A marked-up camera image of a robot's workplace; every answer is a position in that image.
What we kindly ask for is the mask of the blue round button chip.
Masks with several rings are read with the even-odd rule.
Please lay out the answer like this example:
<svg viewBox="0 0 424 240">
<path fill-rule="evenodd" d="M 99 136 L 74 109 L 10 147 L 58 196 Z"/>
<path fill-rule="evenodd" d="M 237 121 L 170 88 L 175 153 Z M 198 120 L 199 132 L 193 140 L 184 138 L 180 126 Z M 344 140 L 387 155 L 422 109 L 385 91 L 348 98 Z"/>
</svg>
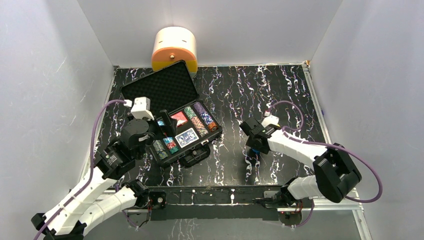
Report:
<svg viewBox="0 0 424 240">
<path fill-rule="evenodd" d="M 261 152 L 251 148 L 251 149 L 249 150 L 249 154 L 250 154 L 251 156 L 253 156 L 253 155 L 255 155 L 255 156 L 260 156 L 260 155 L 261 155 Z"/>
</svg>

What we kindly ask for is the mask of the blue poker card deck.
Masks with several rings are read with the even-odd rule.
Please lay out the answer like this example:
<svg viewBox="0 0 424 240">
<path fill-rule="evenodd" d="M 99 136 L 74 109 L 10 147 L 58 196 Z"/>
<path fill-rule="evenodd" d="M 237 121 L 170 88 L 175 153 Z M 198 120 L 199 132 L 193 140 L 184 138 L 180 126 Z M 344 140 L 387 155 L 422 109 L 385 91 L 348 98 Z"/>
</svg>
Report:
<svg viewBox="0 0 424 240">
<path fill-rule="evenodd" d="M 175 140 L 181 148 L 184 148 L 199 139 L 200 138 L 194 128 L 189 128 L 188 130 L 175 136 Z"/>
</svg>

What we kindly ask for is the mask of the black poker set case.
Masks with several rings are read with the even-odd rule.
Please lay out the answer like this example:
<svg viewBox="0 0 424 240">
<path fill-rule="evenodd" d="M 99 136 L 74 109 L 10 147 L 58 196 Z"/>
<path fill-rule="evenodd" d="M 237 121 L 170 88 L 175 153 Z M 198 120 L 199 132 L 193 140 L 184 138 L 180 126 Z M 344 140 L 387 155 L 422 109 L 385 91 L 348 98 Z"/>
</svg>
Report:
<svg viewBox="0 0 424 240">
<path fill-rule="evenodd" d="M 174 62 L 173 64 L 166 66 L 158 71 L 123 85 L 120 88 L 120 92 L 121 95 L 127 100 L 133 101 L 137 97 L 149 98 L 150 111 L 153 114 L 154 119 L 157 121 L 158 126 L 161 127 L 162 132 L 162 126 L 164 123 L 162 122 L 162 117 L 160 116 L 160 110 L 167 110 L 169 115 L 172 116 L 177 112 L 184 112 L 185 107 L 191 107 L 205 128 L 208 130 L 208 135 L 201 137 L 191 120 L 184 112 L 188 119 L 188 123 L 177 127 L 177 135 L 190 128 L 194 128 L 199 136 L 199 140 L 187 145 L 184 148 L 181 148 L 177 143 L 175 136 L 167 136 L 163 132 L 164 138 L 172 137 L 179 148 L 178 152 L 171 154 L 163 142 L 164 138 L 160 139 L 159 141 L 161 141 L 168 154 L 167 158 L 160 160 L 154 147 L 150 147 L 153 158 L 163 168 L 166 168 L 175 162 L 179 162 L 184 167 L 191 167 L 206 159 L 211 153 L 210 144 L 215 139 L 217 139 L 223 131 L 222 127 L 216 118 L 212 115 L 211 111 L 206 107 L 203 100 L 200 99 L 200 94 L 196 90 L 193 77 L 188 70 L 186 62 L 183 60 Z M 197 102 L 200 102 L 203 105 L 212 119 L 216 122 L 218 126 L 216 131 L 211 132 L 203 121 L 202 117 L 195 110 L 194 104 Z"/>
</svg>

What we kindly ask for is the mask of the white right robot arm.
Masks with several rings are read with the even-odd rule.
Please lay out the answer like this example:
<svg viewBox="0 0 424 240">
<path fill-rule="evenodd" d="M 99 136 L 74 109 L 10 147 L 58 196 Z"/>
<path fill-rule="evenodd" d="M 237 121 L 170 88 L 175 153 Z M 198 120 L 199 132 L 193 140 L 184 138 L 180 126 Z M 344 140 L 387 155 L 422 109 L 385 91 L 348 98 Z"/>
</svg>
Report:
<svg viewBox="0 0 424 240">
<path fill-rule="evenodd" d="M 276 193 L 265 193 L 259 203 L 295 207 L 302 199 L 313 197 L 339 203 L 362 180 L 352 158 L 341 150 L 340 144 L 331 147 L 308 144 L 283 131 L 278 121 L 272 115 L 262 122 L 253 117 L 243 121 L 240 128 L 248 136 L 246 146 L 263 154 L 282 153 L 310 167 L 314 174 L 290 179 Z"/>
</svg>

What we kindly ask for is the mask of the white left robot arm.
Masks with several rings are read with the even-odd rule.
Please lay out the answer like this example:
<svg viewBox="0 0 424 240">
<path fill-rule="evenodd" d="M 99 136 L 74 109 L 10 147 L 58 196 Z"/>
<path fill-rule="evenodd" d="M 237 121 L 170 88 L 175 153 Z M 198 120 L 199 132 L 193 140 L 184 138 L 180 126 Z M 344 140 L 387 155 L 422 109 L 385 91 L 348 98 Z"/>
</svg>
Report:
<svg viewBox="0 0 424 240">
<path fill-rule="evenodd" d="M 108 198 L 98 197 L 115 185 L 136 165 L 155 140 L 163 137 L 162 130 L 148 110 L 132 110 L 132 119 L 122 128 L 118 138 L 111 141 L 96 158 L 94 168 L 55 207 L 37 213 L 31 222 L 46 240 L 82 240 L 95 226 L 128 208 L 148 211 L 163 209 L 166 193 L 151 191 L 141 181 L 132 180 Z"/>
</svg>

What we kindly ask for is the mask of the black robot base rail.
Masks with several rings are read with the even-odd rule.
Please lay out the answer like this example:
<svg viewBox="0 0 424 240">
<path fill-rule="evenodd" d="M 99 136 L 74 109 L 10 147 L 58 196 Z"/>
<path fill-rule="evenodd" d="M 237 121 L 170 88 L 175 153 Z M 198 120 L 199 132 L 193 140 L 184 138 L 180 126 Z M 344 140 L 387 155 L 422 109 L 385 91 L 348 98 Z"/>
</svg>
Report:
<svg viewBox="0 0 424 240">
<path fill-rule="evenodd" d="M 262 219 L 298 224 L 308 215 L 308 198 L 291 206 L 265 203 L 278 193 L 278 185 L 157 186 L 150 187 L 152 220 Z"/>
</svg>

